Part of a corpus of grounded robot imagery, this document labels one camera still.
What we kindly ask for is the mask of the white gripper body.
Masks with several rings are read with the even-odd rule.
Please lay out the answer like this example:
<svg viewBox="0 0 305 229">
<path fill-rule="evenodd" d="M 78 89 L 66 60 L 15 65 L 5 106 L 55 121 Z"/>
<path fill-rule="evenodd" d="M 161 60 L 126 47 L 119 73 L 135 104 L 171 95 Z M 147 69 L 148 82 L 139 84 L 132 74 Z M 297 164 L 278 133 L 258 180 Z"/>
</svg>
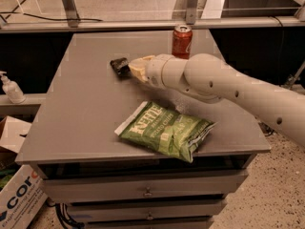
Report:
<svg viewBox="0 0 305 229">
<path fill-rule="evenodd" d="M 159 54 L 154 56 L 145 67 L 145 75 L 148 83 L 155 88 L 164 88 L 165 85 L 162 80 L 162 72 L 165 65 L 174 59 L 170 54 Z"/>
</svg>

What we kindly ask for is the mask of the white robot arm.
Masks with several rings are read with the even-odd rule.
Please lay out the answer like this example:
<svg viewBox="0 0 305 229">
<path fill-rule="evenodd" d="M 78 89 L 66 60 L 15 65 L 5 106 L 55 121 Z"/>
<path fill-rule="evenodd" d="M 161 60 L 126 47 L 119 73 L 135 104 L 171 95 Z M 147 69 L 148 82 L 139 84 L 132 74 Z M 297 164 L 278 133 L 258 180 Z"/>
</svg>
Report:
<svg viewBox="0 0 305 229">
<path fill-rule="evenodd" d="M 299 146 L 305 146 L 304 94 L 249 77 L 207 53 L 189 59 L 150 55 L 134 59 L 129 68 L 133 76 L 157 89 L 173 89 L 207 103 L 228 99 Z"/>
</svg>

